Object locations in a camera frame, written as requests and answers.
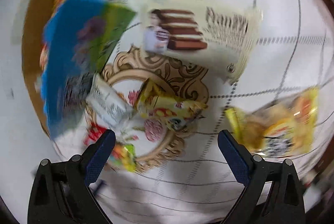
pink flower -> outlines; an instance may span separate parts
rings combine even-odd
[[[128,99],[129,103],[133,106],[138,98],[140,91],[129,91]]]
[[[163,127],[156,119],[148,119],[144,122],[145,135],[148,141],[156,142],[161,139]]]

snack bag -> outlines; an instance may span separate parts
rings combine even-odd
[[[236,141],[265,157],[287,157],[310,150],[317,120],[318,88],[269,104],[252,114],[226,110]]]
[[[217,0],[148,0],[141,20],[144,50],[213,69],[232,84],[256,43],[262,13]]]
[[[161,90],[152,80],[143,84],[134,108],[144,118],[158,118],[168,129],[180,131],[198,118],[208,106],[204,103],[171,96]]]
[[[85,146],[94,144],[100,136],[105,132],[106,128],[95,123],[91,123],[91,127],[85,136],[83,143]],[[135,147],[132,144],[122,144],[116,142],[111,155],[108,158],[108,164],[114,169],[126,169],[130,172],[135,171]]]
[[[98,73],[94,75],[86,102],[91,105],[109,129],[114,130],[121,122],[133,115],[132,106],[123,101]]]
[[[135,146],[116,142],[108,159],[108,164],[114,169],[126,169],[134,172],[136,170]]]

gold decorative frame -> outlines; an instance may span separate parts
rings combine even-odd
[[[120,52],[113,64],[107,64],[102,77],[110,85],[126,80],[135,79],[145,81],[152,79],[169,94],[182,98],[192,99],[206,103],[208,89],[201,82],[207,69],[193,65],[183,64],[180,60],[147,53],[140,48],[131,46],[128,52]],[[86,107],[87,121],[96,123],[96,113]],[[164,161],[173,159],[184,149],[184,138],[193,134],[193,131],[168,131],[162,142],[148,154],[136,158],[137,172],[146,172],[148,169],[160,166]]]

blue gripper pad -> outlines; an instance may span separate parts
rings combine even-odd
[[[218,134],[218,147],[231,168],[237,182],[246,187],[249,184],[248,165],[243,160],[240,153],[234,147],[227,135],[233,138],[227,130],[223,130]]]
[[[111,130],[106,130],[106,132],[98,139],[98,141],[93,144],[93,146],[97,145],[98,148],[85,168],[85,184],[87,186],[97,181],[105,163],[114,149],[115,142],[115,133]]]

snack package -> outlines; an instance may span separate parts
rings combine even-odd
[[[264,157],[288,157],[310,150],[317,120],[318,88],[266,105],[252,114],[226,110],[236,141]]]
[[[108,164],[114,169],[125,169],[135,172],[135,146],[116,142],[108,159]]]
[[[258,38],[262,13],[217,0],[148,0],[143,49],[213,69],[234,83]]]
[[[105,127],[92,122],[89,132],[83,140],[84,145],[89,146],[95,143],[105,130]],[[136,168],[135,147],[132,144],[116,142],[107,163],[114,169],[125,169],[134,172]]]
[[[123,101],[98,73],[94,75],[86,102],[91,105],[109,129],[114,130],[120,126],[121,122],[133,115],[132,106]]]
[[[94,72],[102,71],[135,14],[107,0],[55,0],[40,57],[41,97],[51,139],[76,127]]]
[[[141,87],[134,108],[142,117],[158,118],[168,129],[180,131],[196,120],[208,106],[198,101],[168,95],[152,80],[147,79]]]

